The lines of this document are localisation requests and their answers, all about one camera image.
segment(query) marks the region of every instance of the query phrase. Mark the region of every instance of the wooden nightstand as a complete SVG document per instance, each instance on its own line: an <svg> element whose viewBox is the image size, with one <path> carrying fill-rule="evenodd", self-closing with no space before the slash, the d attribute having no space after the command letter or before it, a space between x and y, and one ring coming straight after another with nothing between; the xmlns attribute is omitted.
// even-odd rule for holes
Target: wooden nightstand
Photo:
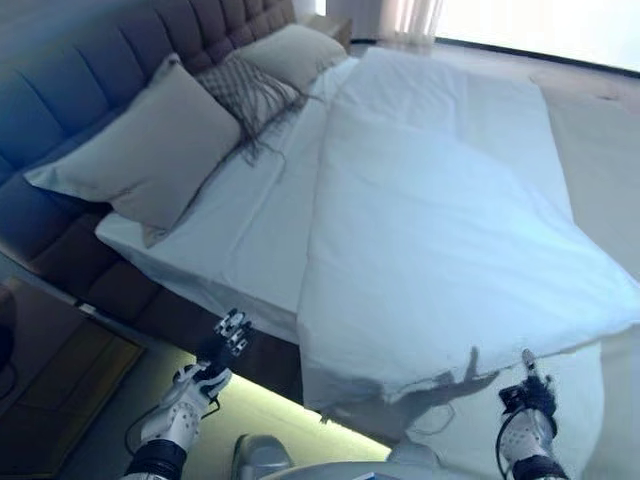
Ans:
<svg viewBox="0 0 640 480"><path fill-rule="evenodd" d="M300 24L313 28L338 41L349 53L351 50L351 26L350 18L334 18L322 15L309 15L300 19Z"/></svg>

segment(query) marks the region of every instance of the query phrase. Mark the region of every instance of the white curtain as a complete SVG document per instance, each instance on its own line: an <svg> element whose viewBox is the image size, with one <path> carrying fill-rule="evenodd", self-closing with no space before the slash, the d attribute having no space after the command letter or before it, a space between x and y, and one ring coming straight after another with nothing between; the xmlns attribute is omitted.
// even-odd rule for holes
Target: white curtain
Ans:
<svg viewBox="0 0 640 480"><path fill-rule="evenodd" d="M443 0L382 0L380 38L431 45Z"/></svg>

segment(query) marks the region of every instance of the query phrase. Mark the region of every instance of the tufted headboard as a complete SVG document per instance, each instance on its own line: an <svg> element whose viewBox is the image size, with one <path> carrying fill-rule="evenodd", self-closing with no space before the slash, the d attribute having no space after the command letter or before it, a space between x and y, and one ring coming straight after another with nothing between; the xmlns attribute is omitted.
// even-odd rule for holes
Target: tufted headboard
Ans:
<svg viewBox="0 0 640 480"><path fill-rule="evenodd" d="M291 0L150 1L2 65L0 251L79 300L133 321L161 287L95 237L109 206L38 190L22 173L108 125L167 54L177 52L198 72L293 21Z"/></svg>

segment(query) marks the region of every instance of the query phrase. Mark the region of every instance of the beige pillow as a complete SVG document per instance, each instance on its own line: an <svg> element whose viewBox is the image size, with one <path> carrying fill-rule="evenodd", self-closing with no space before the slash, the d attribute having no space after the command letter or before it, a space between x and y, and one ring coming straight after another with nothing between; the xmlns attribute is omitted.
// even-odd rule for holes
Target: beige pillow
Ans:
<svg viewBox="0 0 640 480"><path fill-rule="evenodd" d="M232 55L303 91L320 73L344 60L347 52L324 33L292 24Z"/></svg>
<svg viewBox="0 0 640 480"><path fill-rule="evenodd" d="M171 229L240 140L240 125L179 63L155 80L96 137L27 181Z"/></svg>

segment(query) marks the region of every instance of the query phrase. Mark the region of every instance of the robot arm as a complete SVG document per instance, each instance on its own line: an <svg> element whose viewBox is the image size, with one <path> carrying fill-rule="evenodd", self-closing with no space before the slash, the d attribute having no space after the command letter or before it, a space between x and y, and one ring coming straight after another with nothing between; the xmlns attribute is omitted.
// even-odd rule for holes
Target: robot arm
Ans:
<svg viewBox="0 0 640 480"><path fill-rule="evenodd" d="M496 461L502 478L510 470L515 480L568 478L553 455L551 443L558 433L553 415L556 401L551 377L543 383L535 357L529 350L522 354L527 369L524 382L499 392L505 406L503 424L496 440ZM509 464L505 472L500 455Z"/></svg>
<svg viewBox="0 0 640 480"><path fill-rule="evenodd" d="M215 335L196 354L197 363L181 368L142 426L140 448L123 480L179 480L187 452L200 434L200 421L231 380L229 366L249 344L251 324L230 311Z"/></svg>

